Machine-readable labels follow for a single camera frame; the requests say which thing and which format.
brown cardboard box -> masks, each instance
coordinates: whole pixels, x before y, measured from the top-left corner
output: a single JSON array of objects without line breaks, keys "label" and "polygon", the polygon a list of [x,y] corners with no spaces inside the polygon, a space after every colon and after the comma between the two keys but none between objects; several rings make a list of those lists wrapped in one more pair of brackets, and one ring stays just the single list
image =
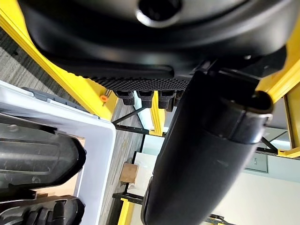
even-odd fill
[{"label": "brown cardboard box", "polygon": [[120,176],[120,181],[125,183],[135,183],[137,169],[137,165],[124,163]]}]

black plastic housing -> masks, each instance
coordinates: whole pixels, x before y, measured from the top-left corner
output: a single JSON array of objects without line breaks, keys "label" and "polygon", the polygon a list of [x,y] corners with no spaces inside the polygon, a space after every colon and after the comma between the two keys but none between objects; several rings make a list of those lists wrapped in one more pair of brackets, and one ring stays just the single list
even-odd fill
[{"label": "black plastic housing", "polygon": [[63,184],[82,169],[86,151],[76,138],[4,114],[0,122],[0,202],[32,199],[28,189]]},{"label": "black plastic housing", "polygon": [[[113,8],[121,7],[118,0],[109,2],[114,7],[105,14],[77,0],[18,2],[30,37],[46,58],[110,90],[184,90],[202,60],[273,53],[289,38],[300,5],[240,1],[215,16],[155,29],[113,16]],[[137,6],[131,1],[126,9],[134,16]]]}]

yellow metal frame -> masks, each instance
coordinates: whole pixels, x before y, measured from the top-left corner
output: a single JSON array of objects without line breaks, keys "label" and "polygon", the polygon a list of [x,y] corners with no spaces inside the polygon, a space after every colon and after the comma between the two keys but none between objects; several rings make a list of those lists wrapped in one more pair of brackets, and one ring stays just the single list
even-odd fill
[{"label": "yellow metal frame", "polygon": [[111,119],[117,97],[112,93],[109,101],[102,106],[100,96],[105,92],[104,87],[90,79],[68,73],[47,60],[32,43],[17,0],[0,1],[0,26],[85,109],[101,118]]},{"label": "yellow metal frame", "polygon": [[263,78],[257,89],[267,92],[277,102],[300,82],[300,18],[287,42],[287,60],[285,68]]},{"label": "yellow metal frame", "polygon": [[135,204],[129,202],[127,199],[124,198],[121,198],[121,200],[123,201],[123,206],[120,213],[118,225],[130,225]]},{"label": "yellow metal frame", "polygon": [[286,158],[300,157],[300,147],[291,150],[278,150],[278,156]]},{"label": "yellow metal frame", "polygon": [[165,125],[165,110],[158,108],[158,92],[154,92],[151,107],[151,118],[154,130],[149,132],[150,135],[162,136]]},{"label": "yellow metal frame", "polygon": [[300,83],[284,97],[291,150],[278,150],[278,156],[300,157]]}]

white plastic bin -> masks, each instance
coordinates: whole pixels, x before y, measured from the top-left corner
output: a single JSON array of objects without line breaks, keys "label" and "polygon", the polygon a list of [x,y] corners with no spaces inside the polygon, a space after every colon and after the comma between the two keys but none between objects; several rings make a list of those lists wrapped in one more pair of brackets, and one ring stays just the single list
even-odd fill
[{"label": "white plastic bin", "polygon": [[0,111],[56,127],[60,133],[85,138],[87,158],[78,175],[74,196],[86,205],[82,225],[98,225],[112,159],[114,125],[95,115],[46,99],[0,81]]}]

black plastic handle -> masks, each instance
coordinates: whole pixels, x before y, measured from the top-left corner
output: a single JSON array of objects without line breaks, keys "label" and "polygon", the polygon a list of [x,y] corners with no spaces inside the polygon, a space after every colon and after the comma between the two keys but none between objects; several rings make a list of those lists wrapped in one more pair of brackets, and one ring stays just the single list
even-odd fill
[{"label": "black plastic handle", "polygon": [[250,94],[248,81],[221,77],[196,73],[185,91],[145,196],[145,225],[200,224],[255,152],[272,100]]}]

